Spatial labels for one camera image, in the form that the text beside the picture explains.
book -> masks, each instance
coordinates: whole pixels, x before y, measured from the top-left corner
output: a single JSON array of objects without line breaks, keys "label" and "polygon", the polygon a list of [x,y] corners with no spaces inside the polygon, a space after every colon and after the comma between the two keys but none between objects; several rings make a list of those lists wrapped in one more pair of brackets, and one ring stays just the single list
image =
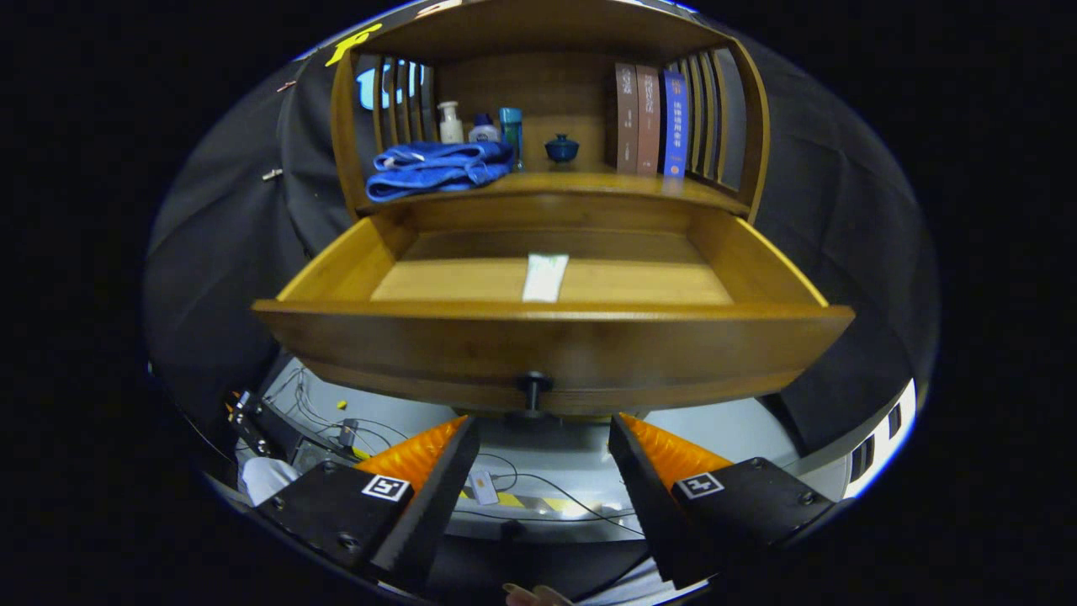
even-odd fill
[{"label": "book", "polygon": [[662,128],[659,166],[662,174],[684,177],[688,156],[688,91],[684,75],[675,71],[662,71],[662,94],[666,124]]},{"label": "book", "polygon": [[635,172],[640,109],[635,67],[616,64],[614,75],[615,90],[606,101],[606,161],[617,172]]},{"label": "book", "polygon": [[635,66],[635,83],[640,97],[637,113],[640,123],[639,145],[635,151],[635,171],[640,174],[658,172],[658,139],[661,132],[662,103],[659,93],[658,70],[653,67]]}]

teal bottle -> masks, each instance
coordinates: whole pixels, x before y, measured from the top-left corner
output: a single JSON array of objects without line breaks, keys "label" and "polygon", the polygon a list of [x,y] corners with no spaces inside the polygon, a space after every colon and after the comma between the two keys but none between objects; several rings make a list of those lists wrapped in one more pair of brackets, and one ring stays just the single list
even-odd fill
[{"label": "teal bottle", "polygon": [[523,170],[523,114],[517,108],[501,108],[498,111],[501,118],[501,140],[513,145],[513,170]]}]

white bottle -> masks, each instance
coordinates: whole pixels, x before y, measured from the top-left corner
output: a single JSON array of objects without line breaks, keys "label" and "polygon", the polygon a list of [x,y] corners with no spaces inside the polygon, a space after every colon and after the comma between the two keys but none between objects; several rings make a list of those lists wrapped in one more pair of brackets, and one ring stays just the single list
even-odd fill
[{"label": "white bottle", "polygon": [[437,109],[442,110],[442,122],[437,125],[442,133],[443,143],[464,142],[464,123],[457,117],[457,101],[445,101],[437,103]]},{"label": "white bottle", "polygon": [[475,114],[475,127],[467,132],[467,141],[500,141],[501,131],[498,127],[493,125],[490,121],[490,114],[488,113],[476,113]]}]

blue bottle cap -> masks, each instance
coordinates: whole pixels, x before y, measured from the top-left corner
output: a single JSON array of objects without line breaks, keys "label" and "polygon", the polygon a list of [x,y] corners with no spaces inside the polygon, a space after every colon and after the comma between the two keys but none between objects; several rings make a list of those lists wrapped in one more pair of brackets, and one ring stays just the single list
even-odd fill
[{"label": "blue bottle cap", "polygon": [[502,124],[519,124],[523,122],[523,113],[517,108],[501,108],[498,110]]}]

lotion bottle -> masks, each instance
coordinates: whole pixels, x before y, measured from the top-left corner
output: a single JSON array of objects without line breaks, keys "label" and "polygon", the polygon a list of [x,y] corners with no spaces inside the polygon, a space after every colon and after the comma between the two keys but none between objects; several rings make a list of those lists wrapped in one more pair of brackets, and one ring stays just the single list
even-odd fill
[{"label": "lotion bottle", "polygon": [[443,143],[464,142],[464,123],[457,117],[457,101],[445,101],[437,103],[437,109],[442,110],[442,122],[437,125],[442,135]]}]

